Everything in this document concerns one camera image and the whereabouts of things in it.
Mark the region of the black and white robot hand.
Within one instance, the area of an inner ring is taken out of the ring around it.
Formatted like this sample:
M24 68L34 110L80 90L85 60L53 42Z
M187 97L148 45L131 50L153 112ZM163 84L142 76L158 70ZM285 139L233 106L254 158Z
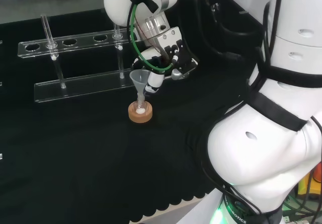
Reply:
M137 53L134 64L142 63L149 71L147 83L143 92L146 95L156 93L165 78L180 80L185 78L198 66L188 46L183 39L179 27L172 27L153 38L155 46L141 52L135 42L132 42Z

